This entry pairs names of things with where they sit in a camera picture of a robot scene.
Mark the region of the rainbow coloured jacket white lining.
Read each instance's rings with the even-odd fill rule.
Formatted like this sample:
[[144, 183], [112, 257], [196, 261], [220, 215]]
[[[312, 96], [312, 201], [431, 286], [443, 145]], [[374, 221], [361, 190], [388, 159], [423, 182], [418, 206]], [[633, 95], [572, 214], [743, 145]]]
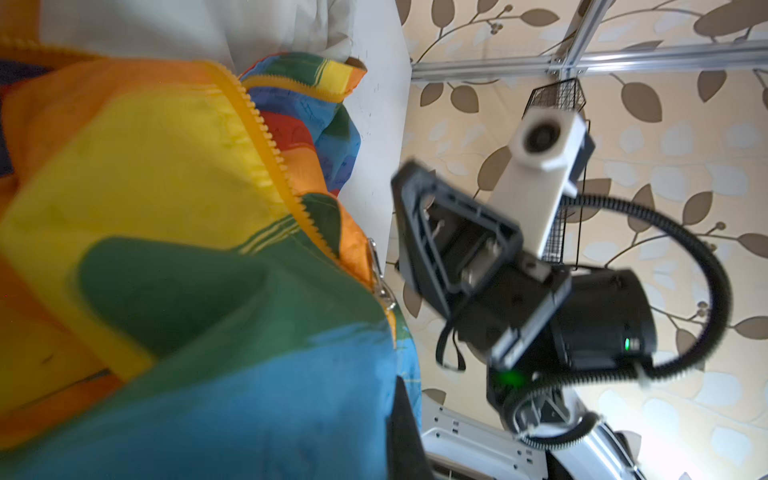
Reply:
[[1, 5], [1, 475], [389, 479], [418, 355], [339, 201], [380, 1]]

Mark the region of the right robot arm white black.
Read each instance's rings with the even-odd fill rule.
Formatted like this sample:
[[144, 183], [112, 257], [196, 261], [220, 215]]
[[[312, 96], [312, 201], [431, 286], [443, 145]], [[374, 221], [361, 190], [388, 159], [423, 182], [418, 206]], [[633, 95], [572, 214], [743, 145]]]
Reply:
[[698, 264], [709, 292], [707, 322], [676, 358], [653, 360], [657, 336], [644, 289], [629, 270], [576, 275], [537, 258], [532, 229], [406, 163], [391, 182], [399, 270], [444, 320], [435, 360], [468, 344], [486, 365], [486, 397], [512, 437], [533, 450], [576, 446], [603, 424], [568, 407], [569, 387], [677, 378], [704, 363], [729, 326], [729, 277], [710, 248], [647, 206], [607, 195], [558, 195], [560, 207], [606, 209], [663, 231]]

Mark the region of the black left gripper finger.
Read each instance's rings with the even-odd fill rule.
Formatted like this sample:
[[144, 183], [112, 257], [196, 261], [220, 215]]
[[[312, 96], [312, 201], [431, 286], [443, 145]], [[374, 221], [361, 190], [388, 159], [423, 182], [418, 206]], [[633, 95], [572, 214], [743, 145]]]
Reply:
[[387, 424], [387, 469], [393, 480], [433, 480], [405, 382], [397, 377], [393, 407]]

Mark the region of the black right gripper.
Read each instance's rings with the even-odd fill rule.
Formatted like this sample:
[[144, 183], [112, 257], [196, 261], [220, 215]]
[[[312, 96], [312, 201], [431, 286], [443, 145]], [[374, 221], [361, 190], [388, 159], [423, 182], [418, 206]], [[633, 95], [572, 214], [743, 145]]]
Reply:
[[452, 187], [416, 160], [391, 180], [399, 268], [410, 288], [446, 319], [440, 365], [466, 369], [462, 341], [498, 371], [513, 369], [571, 291], [571, 276], [530, 253], [514, 221]]

